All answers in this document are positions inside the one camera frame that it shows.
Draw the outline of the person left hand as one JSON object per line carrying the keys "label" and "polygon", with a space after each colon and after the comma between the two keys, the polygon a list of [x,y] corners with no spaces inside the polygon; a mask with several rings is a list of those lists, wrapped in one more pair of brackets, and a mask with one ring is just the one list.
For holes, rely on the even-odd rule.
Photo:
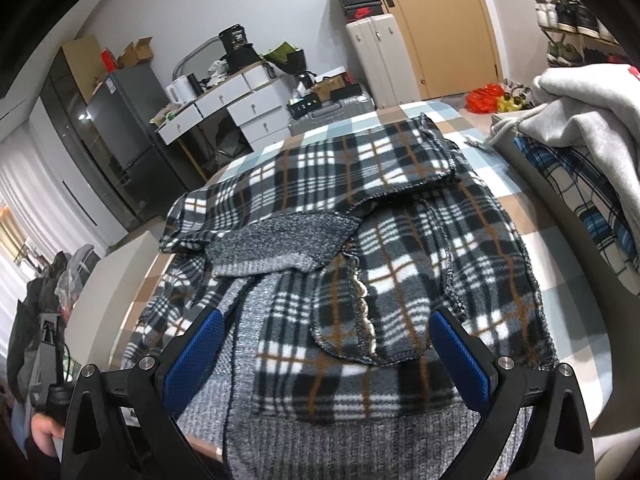
{"label": "person left hand", "polygon": [[55,442],[64,440],[65,428],[62,425],[46,414],[36,413],[30,421],[30,430],[35,444],[44,455],[58,456]]}

